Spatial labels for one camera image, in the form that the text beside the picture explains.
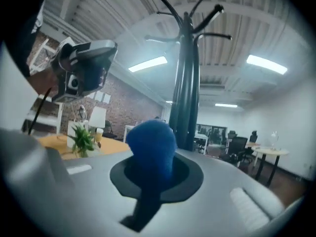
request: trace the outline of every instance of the person's hand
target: person's hand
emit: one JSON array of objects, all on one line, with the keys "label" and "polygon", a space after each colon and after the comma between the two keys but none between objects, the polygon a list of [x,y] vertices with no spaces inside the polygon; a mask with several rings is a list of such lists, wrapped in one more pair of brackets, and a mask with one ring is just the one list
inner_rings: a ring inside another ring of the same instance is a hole
[{"label": "person's hand", "polygon": [[37,72],[27,78],[27,80],[38,94],[45,94],[49,88],[52,88],[58,83],[57,76],[51,68]]}]

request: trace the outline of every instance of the black table leg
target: black table leg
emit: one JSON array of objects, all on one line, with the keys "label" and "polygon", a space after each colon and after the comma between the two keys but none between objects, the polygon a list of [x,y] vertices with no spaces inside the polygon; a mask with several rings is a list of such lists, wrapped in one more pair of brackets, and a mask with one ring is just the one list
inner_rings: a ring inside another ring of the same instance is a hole
[{"label": "black table leg", "polygon": [[260,160],[260,166],[259,166],[258,172],[257,172],[257,174],[256,174],[255,180],[258,180],[259,177],[260,177],[260,174],[261,174],[263,165],[265,164],[266,156],[267,156],[267,155],[262,155],[262,158],[261,158],[261,160]]},{"label": "black table leg", "polygon": [[272,181],[272,178],[273,178],[273,176],[275,175],[275,172],[276,172],[276,169],[277,169],[277,163],[278,163],[278,160],[280,159],[280,156],[277,156],[276,157],[276,161],[275,161],[275,165],[273,166],[273,169],[272,169],[272,173],[271,173],[271,175],[270,175],[270,177],[269,177],[269,180],[268,180],[268,182],[267,182],[267,186],[269,187],[270,186],[270,184],[271,184],[271,181]]}]

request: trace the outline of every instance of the green plant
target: green plant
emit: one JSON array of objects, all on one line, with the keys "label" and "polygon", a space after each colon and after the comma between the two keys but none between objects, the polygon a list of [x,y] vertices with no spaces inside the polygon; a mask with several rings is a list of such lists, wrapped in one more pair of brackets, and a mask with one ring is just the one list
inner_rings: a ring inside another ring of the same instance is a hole
[{"label": "green plant", "polygon": [[75,131],[75,136],[68,135],[68,137],[72,138],[75,143],[73,145],[73,153],[76,153],[76,150],[80,154],[82,158],[88,157],[87,150],[93,150],[93,137],[90,135],[84,127],[80,125],[76,125],[73,127]]}]

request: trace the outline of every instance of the wooden floor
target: wooden floor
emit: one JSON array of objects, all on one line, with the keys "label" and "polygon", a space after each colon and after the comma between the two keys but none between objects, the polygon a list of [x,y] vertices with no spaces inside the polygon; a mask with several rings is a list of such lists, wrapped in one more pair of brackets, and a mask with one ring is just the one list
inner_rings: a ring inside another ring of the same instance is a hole
[{"label": "wooden floor", "polygon": [[[207,149],[208,155],[217,157],[220,154],[218,149],[212,149],[210,146]],[[257,161],[255,168],[253,168],[253,164],[241,164],[240,169],[250,175],[251,177],[255,177],[258,168],[260,165],[260,160]],[[272,165],[265,163],[259,182],[263,185],[266,185],[269,176],[272,172]],[[277,169],[276,173],[273,177],[273,180],[269,186],[269,189],[276,194],[279,199],[283,202],[284,206],[289,206],[292,202],[299,199],[306,192],[308,188],[308,183],[305,180],[299,181],[290,173],[283,171],[282,169]]]}]

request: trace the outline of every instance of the rectangular light panel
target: rectangular light panel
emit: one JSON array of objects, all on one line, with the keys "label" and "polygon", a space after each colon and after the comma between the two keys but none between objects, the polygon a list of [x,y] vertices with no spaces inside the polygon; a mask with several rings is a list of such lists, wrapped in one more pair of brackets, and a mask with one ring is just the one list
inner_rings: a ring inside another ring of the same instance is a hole
[{"label": "rectangular light panel", "polygon": [[287,71],[287,68],[284,66],[281,66],[278,63],[275,63],[273,61],[269,61],[267,59],[258,57],[258,56],[254,56],[254,55],[249,55],[248,59],[247,59],[247,63],[248,64],[252,64],[252,65],[256,65],[259,67],[263,67],[266,69],[270,69],[274,72],[277,72],[281,75],[284,75],[284,73]]},{"label": "rectangular light panel", "polygon": [[147,68],[151,68],[151,67],[158,66],[161,64],[166,64],[166,63],[167,63],[166,58],[164,56],[161,56],[161,57],[149,60],[149,61],[145,61],[145,62],[140,63],[138,65],[135,65],[133,67],[130,67],[129,70],[131,72],[136,72],[136,71],[139,71],[142,69],[147,69]]},{"label": "rectangular light panel", "polygon": [[237,108],[238,107],[238,105],[228,105],[228,104],[215,104],[215,106],[230,107],[230,108]]}]

